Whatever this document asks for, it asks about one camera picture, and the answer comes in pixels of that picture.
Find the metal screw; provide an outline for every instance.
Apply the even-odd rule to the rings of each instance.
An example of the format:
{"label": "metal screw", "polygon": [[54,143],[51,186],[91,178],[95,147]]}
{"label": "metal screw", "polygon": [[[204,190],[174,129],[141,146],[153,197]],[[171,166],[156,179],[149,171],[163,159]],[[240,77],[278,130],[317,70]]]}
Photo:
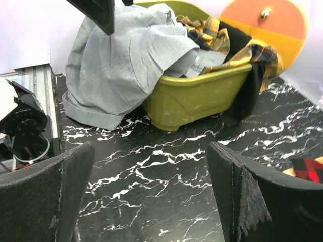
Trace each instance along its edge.
{"label": "metal screw", "polygon": [[269,17],[270,14],[271,14],[271,10],[268,8],[268,9],[265,9],[264,11],[262,11],[260,16],[263,20],[265,20]]}

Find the black mechanical part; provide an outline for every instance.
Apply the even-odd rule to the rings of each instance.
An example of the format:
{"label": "black mechanical part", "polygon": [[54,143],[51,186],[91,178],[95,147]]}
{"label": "black mechanical part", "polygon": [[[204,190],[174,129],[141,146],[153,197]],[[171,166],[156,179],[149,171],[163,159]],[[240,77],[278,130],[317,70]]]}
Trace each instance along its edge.
{"label": "black mechanical part", "polygon": [[[20,164],[51,158],[53,150],[49,117],[32,92],[16,82],[11,82],[11,85],[17,93],[14,102],[18,106],[0,121],[0,132],[6,134],[5,146]],[[48,125],[50,132],[45,132]]]}
{"label": "black mechanical part", "polygon": [[[70,4],[88,16],[106,33],[115,31],[115,0],[67,0]],[[122,0],[124,5],[133,5],[133,0]]]}
{"label": "black mechanical part", "polygon": [[[60,102],[59,94],[58,94],[58,83],[60,79],[65,82],[65,77],[57,76],[57,81],[53,82],[53,90],[54,90],[54,100],[56,103]],[[57,117],[57,127],[59,130],[59,135],[57,138],[52,139],[52,145],[54,149],[54,155],[60,155],[61,153],[65,152],[65,141],[64,141],[64,134],[63,134],[63,124],[62,124],[62,114],[58,108],[55,109],[56,117]]]}
{"label": "black mechanical part", "polygon": [[0,144],[0,162],[12,159],[12,152],[5,146],[4,143]]}

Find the orange round board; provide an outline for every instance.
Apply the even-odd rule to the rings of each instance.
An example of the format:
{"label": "orange round board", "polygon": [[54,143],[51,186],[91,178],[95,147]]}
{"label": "orange round board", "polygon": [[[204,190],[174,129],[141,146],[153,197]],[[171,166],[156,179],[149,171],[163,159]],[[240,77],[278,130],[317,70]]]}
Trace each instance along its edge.
{"label": "orange round board", "polygon": [[[262,18],[265,10],[269,15]],[[284,69],[301,52],[309,29],[305,11],[289,0],[235,0],[224,8],[220,20],[273,46]]]}

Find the black cloth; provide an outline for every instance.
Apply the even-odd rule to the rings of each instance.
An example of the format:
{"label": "black cloth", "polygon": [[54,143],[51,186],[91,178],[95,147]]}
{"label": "black cloth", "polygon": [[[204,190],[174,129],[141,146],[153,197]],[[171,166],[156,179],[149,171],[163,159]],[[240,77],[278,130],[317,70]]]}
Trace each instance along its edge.
{"label": "black cloth", "polygon": [[[230,39],[230,51],[224,60],[224,62],[227,62],[242,50],[252,38],[241,30],[220,21],[219,30],[223,28],[227,29]],[[265,65],[263,63],[252,63],[252,70],[249,72],[231,107],[221,115],[226,126],[236,125],[252,114],[258,101],[264,73]]]}
{"label": "black cloth", "polygon": [[222,121],[228,127],[251,116],[257,104],[265,66],[262,63],[251,64],[252,70],[248,73],[231,107],[221,115]]}

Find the plaid fabric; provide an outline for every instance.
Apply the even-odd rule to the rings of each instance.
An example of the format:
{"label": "plaid fabric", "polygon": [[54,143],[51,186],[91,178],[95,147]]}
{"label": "plaid fabric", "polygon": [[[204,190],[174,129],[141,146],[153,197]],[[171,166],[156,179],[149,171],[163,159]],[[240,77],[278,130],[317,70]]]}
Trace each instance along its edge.
{"label": "plaid fabric", "polygon": [[319,159],[292,159],[295,175],[304,180],[323,183],[323,163]]}
{"label": "plaid fabric", "polygon": [[[194,22],[188,17],[183,17],[179,22],[187,27],[188,37],[202,49],[214,50],[227,55],[230,51],[230,44],[235,44],[235,39],[229,39],[227,29],[219,30],[220,21],[212,16],[206,21],[197,20]],[[262,92],[267,88],[270,81],[283,71],[283,62],[274,48],[258,39],[252,38],[228,62],[215,67],[205,67],[201,75],[254,62],[265,64],[265,73],[260,90]]]}

